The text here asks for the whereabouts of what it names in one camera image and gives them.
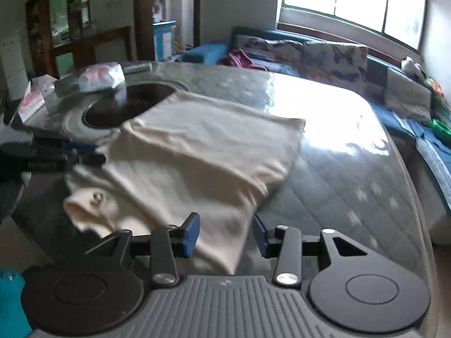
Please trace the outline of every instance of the floor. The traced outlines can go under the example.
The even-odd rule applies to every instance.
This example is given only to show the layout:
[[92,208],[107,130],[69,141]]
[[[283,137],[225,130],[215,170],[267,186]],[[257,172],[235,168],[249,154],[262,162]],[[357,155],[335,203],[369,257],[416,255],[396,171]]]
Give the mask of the floor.
[[[440,321],[436,338],[451,338],[451,247],[435,247],[440,289]],[[0,225],[0,266],[23,271],[45,264],[48,258],[39,246],[28,240],[11,218]]]

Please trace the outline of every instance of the window sill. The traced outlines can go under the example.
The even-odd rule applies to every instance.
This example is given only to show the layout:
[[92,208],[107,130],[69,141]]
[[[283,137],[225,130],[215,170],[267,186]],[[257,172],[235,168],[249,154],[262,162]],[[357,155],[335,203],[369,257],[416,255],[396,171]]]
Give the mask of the window sill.
[[361,44],[367,45],[377,51],[392,56],[397,60],[403,60],[406,56],[413,58],[415,62],[423,60],[418,53],[408,49],[386,37],[360,26],[334,19],[314,12],[282,7],[279,23],[293,24],[310,29],[321,30],[339,37],[343,37]]

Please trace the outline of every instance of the white plush toy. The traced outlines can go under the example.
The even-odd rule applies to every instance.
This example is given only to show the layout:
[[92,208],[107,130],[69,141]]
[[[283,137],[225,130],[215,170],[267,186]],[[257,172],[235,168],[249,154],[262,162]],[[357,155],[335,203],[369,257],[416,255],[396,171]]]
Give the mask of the white plush toy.
[[401,69],[406,74],[417,77],[421,81],[425,79],[425,75],[423,74],[423,68],[419,63],[415,63],[413,59],[409,56],[405,58],[405,60],[401,61]]

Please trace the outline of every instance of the blue sofa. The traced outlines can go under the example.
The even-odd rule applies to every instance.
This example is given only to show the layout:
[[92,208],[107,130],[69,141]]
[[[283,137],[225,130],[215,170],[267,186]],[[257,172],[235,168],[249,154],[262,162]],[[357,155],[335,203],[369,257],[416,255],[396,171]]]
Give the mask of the blue sofa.
[[[238,35],[255,36],[267,40],[289,39],[301,43],[323,41],[323,39],[282,30],[236,27],[232,30],[229,43],[203,44],[183,54],[179,61],[205,65],[218,64],[221,58],[236,48]],[[367,83],[387,88],[389,68],[405,75],[399,67],[368,55]],[[435,237],[434,241],[439,244],[451,243],[451,149],[434,136],[431,128],[414,120],[399,118],[380,100],[369,99],[368,102],[398,146],[427,215],[426,221],[431,237],[433,240]]]

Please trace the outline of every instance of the window frame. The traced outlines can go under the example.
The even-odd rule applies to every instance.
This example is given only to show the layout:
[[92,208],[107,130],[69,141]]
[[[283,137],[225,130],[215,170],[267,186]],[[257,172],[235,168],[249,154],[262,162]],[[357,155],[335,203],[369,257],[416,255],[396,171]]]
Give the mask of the window frame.
[[422,25],[422,27],[421,27],[421,33],[420,33],[420,40],[419,40],[419,43],[418,43],[418,49],[416,49],[416,48],[414,48],[414,47],[411,47],[411,46],[409,46],[407,43],[404,43],[404,42],[400,41],[399,39],[396,39],[396,38],[394,38],[394,37],[392,37],[392,36],[390,36],[390,35],[388,35],[388,34],[386,34],[386,33],[384,32],[384,30],[385,30],[385,23],[386,23],[386,20],[387,20],[388,0],[386,0],[386,2],[385,2],[385,14],[384,14],[384,22],[383,22],[383,24],[382,24],[382,32],[379,32],[379,31],[377,31],[377,30],[368,28],[368,27],[363,26],[363,25],[361,25],[361,24],[358,24],[358,23],[356,23],[356,22],[354,22],[354,21],[350,21],[350,20],[347,20],[347,19],[340,18],[340,17],[338,17],[338,16],[336,16],[336,15],[331,15],[331,14],[327,14],[327,13],[321,12],[321,11],[316,11],[316,10],[306,9],[306,8],[304,8],[304,7],[293,6],[293,5],[287,5],[287,4],[285,3],[285,0],[282,0],[282,6],[281,6],[281,8],[284,8],[284,7],[285,7],[285,8],[288,8],[288,9],[294,9],[294,10],[300,10],[300,11],[310,12],[310,13],[313,13],[313,14],[317,14],[317,15],[321,15],[321,16],[326,16],[326,17],[331,18],[331,19],[335,19],[335,20],[338,20],[338,21],[342,21],[342,22],[344,22],[344,23],[351,24],[351,25],[356,26],[356,27],[358,27],[358,28],[361,28],[361,29],[363,29],[363,30],[367,30],[367,31],[369,31],[369,32],[371,32],[371,33],[377,34],[377,35],[379,35],[379,36],[381,36],[381,37],[387,38],[387,39],[389,39],[389,40],[391,40],[391,41],[393,41],[393,42],[395,42],[395,43],[397,43],[397,44],[399,44],[399,45],[401,45],[401,46],[403,46],[403,47],[405,47],[405,48],[411,50],[412,52],[415,52],[416,54],[420,54],[420,49],[421,49],[421,46],[422,46],[422,44],[423,44],[423,38],[424,38],[424,35],[425,35],[425,23],[426,23],[426,18],[427,18],[427,13],[428,13],[428,5],[429,5],[429,4],[428,4],[428,1],[429,1],[429,0],[425,0],[425,11],[424,11],[424,13],[423,13],[423,25]]

